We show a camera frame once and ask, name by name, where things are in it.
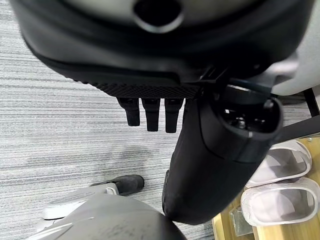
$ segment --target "black metal bar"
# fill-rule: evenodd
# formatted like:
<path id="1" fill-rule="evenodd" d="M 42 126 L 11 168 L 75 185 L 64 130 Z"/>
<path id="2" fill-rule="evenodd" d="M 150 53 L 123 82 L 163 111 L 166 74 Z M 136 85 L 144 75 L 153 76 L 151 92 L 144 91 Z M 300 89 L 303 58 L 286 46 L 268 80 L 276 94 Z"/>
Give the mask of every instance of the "black metal bar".
<path id="1" fill-rule="evenodd" d="M 312 88 L 303 91 L 306 104 L 308 105 L 311 117 L 320 115 L 319 107 Z"/>
<path id="2" fill-rule="evenodd" d="M 278 143 L 292 139 L 315 137 L 320 133 L 320 115 L 285 126 L 281 130 Z"/>

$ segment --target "gray carpet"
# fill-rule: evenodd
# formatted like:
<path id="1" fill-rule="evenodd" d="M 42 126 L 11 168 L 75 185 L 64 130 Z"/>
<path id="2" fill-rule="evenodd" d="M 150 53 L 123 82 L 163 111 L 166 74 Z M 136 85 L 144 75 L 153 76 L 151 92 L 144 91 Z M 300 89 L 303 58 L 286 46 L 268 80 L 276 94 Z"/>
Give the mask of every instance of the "gray carpet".
<path id="1" fill-rule="evenodd" d="M 286 122 L 308 117 L 303 98 L 286 101 Z M 32 235 L 49 201 L 87 185 L 140 174 L 133 195 L 161 211 L 161 193 L 178 133 L 129 127 L 117 100 L 39 62 L 22 41 L 12 10 L 0 0 L 0 240 Z M 178 224 L 188 239 L 214 239 L 210 222 Z"/>

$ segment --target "white slipper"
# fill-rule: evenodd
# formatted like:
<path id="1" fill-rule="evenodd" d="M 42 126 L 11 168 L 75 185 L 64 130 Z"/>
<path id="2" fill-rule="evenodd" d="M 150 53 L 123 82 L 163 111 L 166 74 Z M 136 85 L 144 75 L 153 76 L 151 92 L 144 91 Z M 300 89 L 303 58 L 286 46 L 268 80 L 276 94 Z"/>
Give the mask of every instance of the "white slipper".
<path id="1" fill-rule="evenodd" d="M 296 140 L 273 145 L 261 165 L 245 185 L 247 188 L 299 178 L 312 166 L 308 149 Z"/>
<path id="2" fill-rule="evenodd" d="M 252 226 L 294 224 L 313 218 L 319 201 L 319 185 L 301 177 L 248 188 L 241 196 L 241 208 Z"/>

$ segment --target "gray floor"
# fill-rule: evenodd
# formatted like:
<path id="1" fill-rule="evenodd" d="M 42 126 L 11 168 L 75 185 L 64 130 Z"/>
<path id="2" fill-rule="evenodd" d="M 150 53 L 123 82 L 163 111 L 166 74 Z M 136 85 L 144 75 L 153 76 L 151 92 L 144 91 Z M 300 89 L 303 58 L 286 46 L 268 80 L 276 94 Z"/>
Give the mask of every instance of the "gray floor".
<path id="1" fill-rule="evenodd" d="M 287 124 L 308 118 L 303 97 L 284 101 Z M 179 131 L 165 133 L 163 106 L 159 132 L 147 132 L 144 117 L 128 127 L 115 98 L 44 66 L 0 0 L 0 135 L 0 240 L 20 240 L 34 232 L 45 203 L 119 175 L 142 175 L 145 188 L 133 197 L 161 211 Z M 178 226 L 190 240 L 214 239 L 210 222 Z"/>

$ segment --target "round hole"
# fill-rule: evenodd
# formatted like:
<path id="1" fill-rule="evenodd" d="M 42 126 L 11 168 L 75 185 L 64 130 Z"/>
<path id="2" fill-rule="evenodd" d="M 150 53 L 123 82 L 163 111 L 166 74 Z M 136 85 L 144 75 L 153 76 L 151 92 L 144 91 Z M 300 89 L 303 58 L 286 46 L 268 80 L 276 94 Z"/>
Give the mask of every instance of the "round hole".
<path id="1" fill-rule="evenodd" d="M 167 33 L 183 21 L 182 7 L 175 0 L 140 0 L 133 8 L 135 22 L 151 33 Z"/>

